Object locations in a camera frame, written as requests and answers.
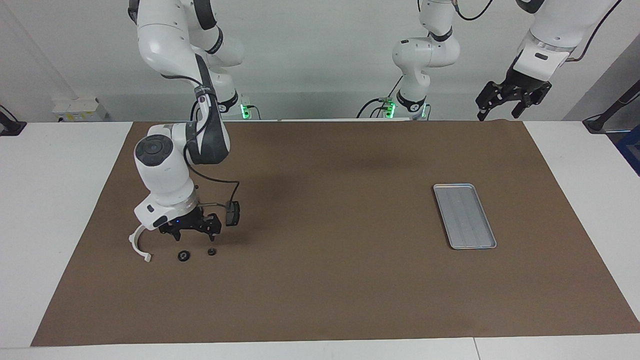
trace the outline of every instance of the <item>brown table covering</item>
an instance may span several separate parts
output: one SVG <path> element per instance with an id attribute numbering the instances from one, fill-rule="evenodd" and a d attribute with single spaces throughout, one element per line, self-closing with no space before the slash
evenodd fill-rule
<path id="1" fill-rule="evenodd" d="M 198 168 L 242 181 L 240 224 L 213 245 L 144 232 L 145 263 L 127 237 L 148 127 L 133 125 L 32 345 L 640 332 L 522 123 L 229 123 L 230 156 Z M 203 202 L 232 190 L 192 178 Z M 449 247 L 436 183 L 476 186 L 496 249 Z"/>

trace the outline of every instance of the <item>cable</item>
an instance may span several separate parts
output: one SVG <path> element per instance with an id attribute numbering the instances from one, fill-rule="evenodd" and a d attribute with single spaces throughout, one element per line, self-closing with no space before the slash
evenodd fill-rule
<path id="1" fill-rule="evenodd" d="M 396 84 L 394 85 L 394 88 L 391 89 L 391 91 L 389 92 L 389 94 L 387 95 L 387 97 L 391 97 L 391 95 L 393 95 L 394 91 L 396 90 L 396 88 L 398 87 L 398 85 L 400 84 L 400 81 L 402 81 L 402 78 L 404 77 L 404 74 L 400 75 L 400 78 L 398 79 L 398 81 L 396 82 Z M 376 118 L 380 116 L 380 111 L 378 111 L 378 113 L 376 114 Z"/>
<path id="2" fill-rule="evenodd" d="M 226 205 L 220 204 L 219 202 L 206 202 L 206 203 L 203 203 L 203 204 L 198 204 L 199 208 L 207 208 L 209 206 L 218 206 L 220 208 L 225 208 L 225 209 L 227 208 Z"/>
<path id="3" fill-rule="evenodd" d="M 378 114 L 376 115 L 376 118 L 380 116 L 380 111 L 386 109 L 386 107 L 384 106 L 380 106 L 379 108 L 375 108 L 373 109 L 373 111 L 371 112 L 371 115 L 369 115 L 370 119 L 373 119 L 373 113 L 376 112 L 376 110 L 378 111 Z"/>
<path id="4" fill-rule="evenodd" d="M 262 115 L 260 115 L 260 109 L 256 105 L 247 105 L 247 109 L 255 109 L 258 112 L 258 120 L 262 120 Z"/>
<path id="5" fill-rule="evenodd" d="M 607 20 L 607 18 L 609 17 L 609 15 L 611 15 L 611 13 L 613 12 L 613 10 L 616 9 L 616 7 L 622 2 L 622 0 L 618 0 L 616 1 L 615 4 L 613 4 L 613 6 L 611 7 L 611 9 L 609 9 L 609 11 L 604 15 L 604 17 L 602 18 L 602 20 L 600 20 L 600 22 L 598 23 L 598 26 L 596 26 L 596 28 L 593 30 L 591 36 L 589 37 L 589 41 L 587 41 L 587 44 L 584 46 L 584 50 L 582 50 L 582 54 L 580 56 L 578 56 L 577 58 L 568 58 L 565 62 L 567 63 L 576 63 L 580 60 L 582 60 L 582 58 L 584 57 L 584 55 L 587 53 L 587 50 L 589 50 L 589 46 L 591 45 L 591 42 L 593 41 L 593 38 L 595 38 L 596 33 L 598 33 L 598 30 L 600 29 L 600 26 L 602 26 L 602 24 L 604 24 L 605 20 Z"/>
<path id="6" fill-rule="evenodd" d="M 165 79 L 185 79 L 185 80 L 191 80 L 191 81 L 193 81 L 194 83 L 196 83 L 196 84 L 198 84 L 198 85 L 202 86 L 202 83 L 201 83 L 201 82 L 199 82 L 198 80 L 196 80 L 196 79 L 194 79 L 194 78 L 190 78 L 189 76 L 179 76 L 179 75 L 171 75 L 171 76 L 169 76 L 169 75 L 163 75 L 163 74 L 160 74 L 160 76 L 162 76 L 162 77 L 163 77 L 163 78 L 165 78 Z"/>
<path id="7" fill-rule="evenodd" d="M 5 108 L 5 107 L 4 107 L 4 106 L 2 106 L 2 105 L 0 105 L 0 108 L 2 108 L 2 110 L 4 110 L 7 114 L 11 115 L 11 117 L 12 117 L 15 121 L 18 121 L 18 118 L 17 118 L 17 117 L 15 117 L 15 115 L 14 115 L 14 114 L 12 114 L 12 113 L 9 111 L 9 109 Z"/>
<path id="8" fill-rule="evenodd" d="M 367 101 L 367 103 L 364 104 L 364 106 L 362 106 L 362 109 L 360 109 L 360 111 L 358 112 L 358 115 L 356 116 L 356 119 L 360 118 L 360 115 L 362 115 L 362 112 L 367 108 L 367 106 L 373 104 L 376 101 L 382 102 L 382 99 L 377 98 L 377 99 L 371 99 L 371 100 Z"/>
<path id="9" fill-rule="evenodd" d="M 484 9 L 476 16 L 474 17 L 466 17 L 464 15 L 462 15 L 462 13 L 460 12 L 460 7 L 458 6 L 458 0 L 452 0 L 451 3 L 453 4 L 453 7 L 456 9 L 456 13 L 458 13 L 458 15 L 466 21 L 473 21 L 473 20 L 477 20 L 480 18 L 480 16 L 484 15 L 484 13 L 487 11 L 487 9 L 489 9 L 489 6 L 491 6 L 491 3 L 493 2 L 493 0 L 489 0 L 489 2 L 486 4 L 486 6 L 484 7 Z"/>
<path id="10" fill-rule="evenodd" d="M 231 193 L 231 198 L 229 198 L 229 204 L 231 204 L 234 201 L 234 196 L 236 196 L 236 191 L 238 190 L 238 187 L 240 187 L 240 181 L 237 180 L 221 180 L 221 179 L 215 179 L 213 177 L 209 177 L 206 176 L 202 173 L 200 173 L 199 171 L 197 171 L 196 169 L 193 168 L 193 166 L 189 163 L 189 160 L 187 159 L 187 148 L 188 145 L 192 142 L 195 142 L 195 139 L 198 138 L 198 135 L 200 135 L 200 133 L 202 133 L 202 131 L 204 131 L 204 129 L 207 128 L 207 126 L 211 123 L 211 119 L 213 118 L 213 111 L 211 111 L 211 108 L 209 108 L 209 115 L 207 116 L 207 120 L 205 121 L 204 125 L 200 128 L 200 130 L 198 130 L 196 132 L 196 135 L 188 140 L 185 144 L 184 144 L 184 149 L 182 150 L 182 157 L 184 158 L 184 162 L 187 164 L 187 167 L 193 171 L 194 174 L 202 177 L 203 179 L 209 180 L 209 181 L 213 181 L 214 183 L 224 183 L 224 184 L 236 184 L 236 187 L 234 188 L 234 191 Z"/>
<path id="11" fill-rule="evenodd" d="M 191 107 L 191 115 L 189 116 L 189 121 L 193 121 L 193 114 L 196 112 L 196 106 L 198 106 L 198 101 L 196 100 Z"/>

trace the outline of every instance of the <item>white table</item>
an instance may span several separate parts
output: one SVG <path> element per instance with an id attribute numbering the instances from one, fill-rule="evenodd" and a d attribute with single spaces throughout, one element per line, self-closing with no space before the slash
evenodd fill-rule
<path id="1" fill-rule="evenodd" d="M 525 125 L 640 317 L 640 177 L 579 122 Z M 0 138 L 0 359 L 640 358 L 638 334 L 28 348 L 130 126 L 29 124 Z"/>

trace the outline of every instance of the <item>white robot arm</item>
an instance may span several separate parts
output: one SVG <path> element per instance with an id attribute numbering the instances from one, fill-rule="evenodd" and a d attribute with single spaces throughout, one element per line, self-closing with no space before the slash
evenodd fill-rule
<path id="1" fill-rule="evenodd" d="M 580 44 L 587 30 L 615 0 L 516 0 L 535 21 L 518 48 L 505 80 L 487 83 L 478 95 L 478 119 L 508 101 L 520 101 L 511 114 L 542 102 L 551 89 L 549 79 Z"/>
<path id="2" fill-rule="evenodd" d="M 403 78 L 396 101 L 398 111 L 417 119 L 422 116 L 424 101 L 431 80 L 427 68 L 452 65 L 460 55 L 460 44 L 453 36 L 454 7 L 451 0 L 424 0 L 420 23 L 429 31 L 427 37 L 399 41 L 393 50 L 394 63 L 402 70 Z"/>
<path id="3" fill-rule="evenodd" d="M 235 105 L 238 94 L 228 74 L 211 69 L 240 63 L 242 45 L 223 39 L 210 0 L 132 0 L 129 15 L 138 25 L 145 62 L 163 77 L 193 86 L 202 111 L 197 122 L 152 126 L 137 144 L 136 167 L 150 195 L 134 212 L 148 230 L 159 228 L 179 240 L 181 229 L 194 229 L 212 240 L 221 224 L 215 214 L 205 217 L 198 207 L 189 165 L 218 164 L 228 155 L 221 112 Z M 226 100 L 219 102 L 219 96 Z M 236 225 L 238 217 L 239 204 L 231 199 L 227 225 Z"/>

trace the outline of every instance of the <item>silver tray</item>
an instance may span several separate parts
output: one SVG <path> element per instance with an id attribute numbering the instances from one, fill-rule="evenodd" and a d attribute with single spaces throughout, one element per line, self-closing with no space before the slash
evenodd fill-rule
<path id="1" fill-rule="evenodd" d="M 464 250 L 496 247 L 495 237 L 473 185 L 436 184 L 433 191 L 452 248 Z"/>

